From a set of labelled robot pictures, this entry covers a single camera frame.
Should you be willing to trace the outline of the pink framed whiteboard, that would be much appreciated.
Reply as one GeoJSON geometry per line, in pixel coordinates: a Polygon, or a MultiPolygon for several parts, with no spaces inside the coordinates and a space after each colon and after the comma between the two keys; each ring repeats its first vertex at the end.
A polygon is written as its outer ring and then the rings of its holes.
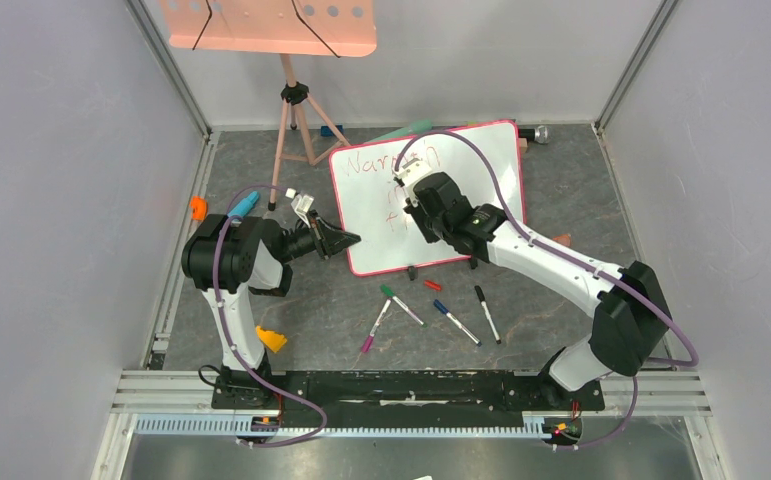
{"type": "Polygon", "coordinates": [[[507,204],[526,219],[518,129],[496,121],[455,129],[452,136],[426,133],[334,151],[329,159],[344,230],[361,241],[347,251],[356,276],[371,276],[461,260],[444,242],[429,244],[404,212],[406,193],[394,180],[398,154],[447,173],[471,204],[507,204]]]}

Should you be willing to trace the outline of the red marker cap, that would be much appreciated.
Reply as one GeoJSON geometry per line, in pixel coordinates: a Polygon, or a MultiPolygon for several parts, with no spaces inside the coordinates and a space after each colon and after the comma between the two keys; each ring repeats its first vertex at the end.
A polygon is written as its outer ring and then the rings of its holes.
{"type": "Polygon", "coordinates": [[[434,290],[434,291],[436,291],[436,292],[441,292],[441,291],[442,291],[442,289],[443,289],[443,287],[442,287],[440,284],[438,284],[438,283],[436,283],[436,282],[434,282],[434,281],[431,281],[431,280],[425,280],[425,281],[423,282],[423,284],[424,284],[426,287],[428,287],[428,288],[430,288],[430,289],[432,289],[432,290],[434,290]]]}

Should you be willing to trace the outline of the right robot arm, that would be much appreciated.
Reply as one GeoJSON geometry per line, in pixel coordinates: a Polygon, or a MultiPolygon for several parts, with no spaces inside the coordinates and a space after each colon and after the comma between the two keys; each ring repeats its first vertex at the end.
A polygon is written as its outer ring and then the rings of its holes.
{"type": "Polygon", "coordinates": [[[520,273],[563,296],[592,320],[590,333],[554,354],[538,375],[541,400],[563,408],[595,380],[635,376],[668,331],[669,310],[655,272],[635,261],[600,262],[512,220],[506,209],[474,206],[443,172],[412,167],[395,177],[404,210],[429,243],[520,273]]]}

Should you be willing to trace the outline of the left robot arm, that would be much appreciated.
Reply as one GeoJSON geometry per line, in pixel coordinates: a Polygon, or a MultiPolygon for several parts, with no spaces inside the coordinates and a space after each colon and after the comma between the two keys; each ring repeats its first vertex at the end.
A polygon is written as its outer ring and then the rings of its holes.
{"type": "Polygon", "coordinates": [[[326,260],[360,242],[360,235],[314,210],[291,228],[263,217],[205,217],[186,242],[181,264],[207,300],[221,335],[222,363],[211,383],[215,407],[258,408],[275,396],[250,297],[284,297],[293,277],[291,261],[311,253],[326,260]]]}

